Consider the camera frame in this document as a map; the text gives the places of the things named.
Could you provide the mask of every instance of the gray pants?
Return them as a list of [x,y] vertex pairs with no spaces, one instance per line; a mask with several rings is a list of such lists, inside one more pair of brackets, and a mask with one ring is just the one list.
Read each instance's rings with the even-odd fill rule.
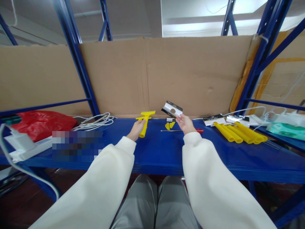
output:
[[198,225],[188,193],[179,177],[167,176],[159,189],[146,175],[128,191],[112,229],[194,228]]

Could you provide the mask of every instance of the white sweatshirt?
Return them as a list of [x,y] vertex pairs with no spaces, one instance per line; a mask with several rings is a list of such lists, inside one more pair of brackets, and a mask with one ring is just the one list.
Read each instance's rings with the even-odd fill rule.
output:
[[[276,229],[251,193],[197,132],[184,136],[183,171],[193,212],[204,229]],[[30,229],[109,228],[124,197],[136,143],[106,146],[88,171]]]

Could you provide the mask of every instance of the ceiling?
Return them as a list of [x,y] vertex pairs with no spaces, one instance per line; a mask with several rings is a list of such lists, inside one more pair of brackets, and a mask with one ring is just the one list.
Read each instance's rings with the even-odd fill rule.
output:
[[[103,24],[99,0],[70,0],[83,42],[96,41]],[[234,18],[239,35],[256,33],[267,0],[237,0]],[[15,0],[17,26],[10,27],[17,42],[65,44],[52,0]],[[139,36],[219,36],[227,0],[107,0],[114,40]],[[0,1],[7,24],[14,23],[11,0]],[[295,27],[305,17],[305,1],[293,0],[282,30]],[[0,45],[9,45],[0,31]]]

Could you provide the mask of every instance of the cardboard box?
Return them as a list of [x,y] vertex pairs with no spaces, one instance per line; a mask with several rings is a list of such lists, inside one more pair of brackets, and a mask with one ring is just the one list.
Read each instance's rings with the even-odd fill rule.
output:
[[[242,76],[252,36],[138,38],[80,45],[101,113],[135,118],[169,100],[191,117],[227,113]],[[65,45],[1,47],[0,110],[85,95]],[[88,115],[87,102],[49,108]]]

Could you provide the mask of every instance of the hand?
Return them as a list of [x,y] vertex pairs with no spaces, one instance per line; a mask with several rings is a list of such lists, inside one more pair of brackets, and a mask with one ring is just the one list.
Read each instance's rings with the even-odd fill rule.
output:
[[176,121],[184,135],[190,132],[197,132],[193,125],[193,121],[188,116],[181,114],[180,117],[177,116]]
[[145,122],[146,119],[136,121],[126,137],[135,142],[139,138],[139,134],[142,132]]

